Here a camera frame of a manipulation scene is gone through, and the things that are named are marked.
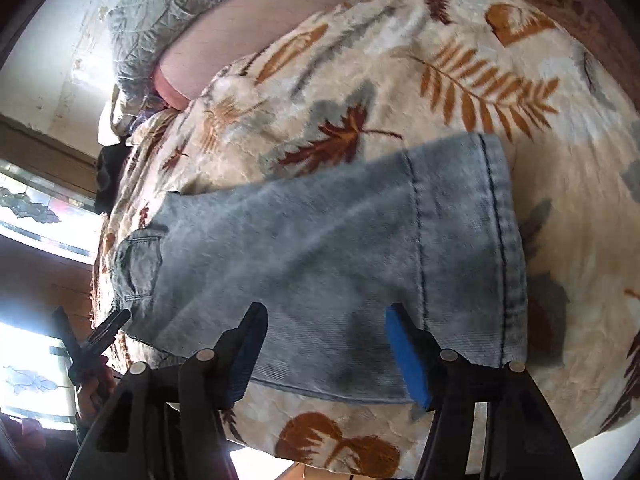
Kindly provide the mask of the person's left hand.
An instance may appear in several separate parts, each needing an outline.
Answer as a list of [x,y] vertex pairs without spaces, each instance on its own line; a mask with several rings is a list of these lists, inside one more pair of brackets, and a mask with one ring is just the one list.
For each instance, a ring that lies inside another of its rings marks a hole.
[[86,376],[76,387],[77,419],[84,427],[91,426],[105,400],[116,388],[116,380],[113,370],[108,366],[107,357],[101,356],[100,362],[98,371]]

